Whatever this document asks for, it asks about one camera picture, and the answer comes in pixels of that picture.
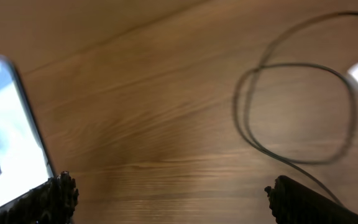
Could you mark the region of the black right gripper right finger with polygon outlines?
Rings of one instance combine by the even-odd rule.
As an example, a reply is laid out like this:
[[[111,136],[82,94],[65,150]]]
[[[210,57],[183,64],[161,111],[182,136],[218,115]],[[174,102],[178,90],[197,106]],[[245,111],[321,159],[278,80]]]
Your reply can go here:
[[[358,214],[285,175],[265,192],[277,224],[358,224]]]

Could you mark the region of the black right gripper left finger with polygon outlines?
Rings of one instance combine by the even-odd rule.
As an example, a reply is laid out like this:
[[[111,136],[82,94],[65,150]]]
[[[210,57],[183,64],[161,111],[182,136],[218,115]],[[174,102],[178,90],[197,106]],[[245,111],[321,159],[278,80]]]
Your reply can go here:
[[[67,171],[0,207],[0,224],[68,224],[78,205],[76,181]]]

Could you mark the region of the Samsung Galaxy smartphone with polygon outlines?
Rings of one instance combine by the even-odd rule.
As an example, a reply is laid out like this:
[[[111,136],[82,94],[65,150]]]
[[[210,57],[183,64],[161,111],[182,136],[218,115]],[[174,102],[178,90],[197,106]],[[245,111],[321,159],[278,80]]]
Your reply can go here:
[[[55,171],[15,65],[0,55],[0,208]]]

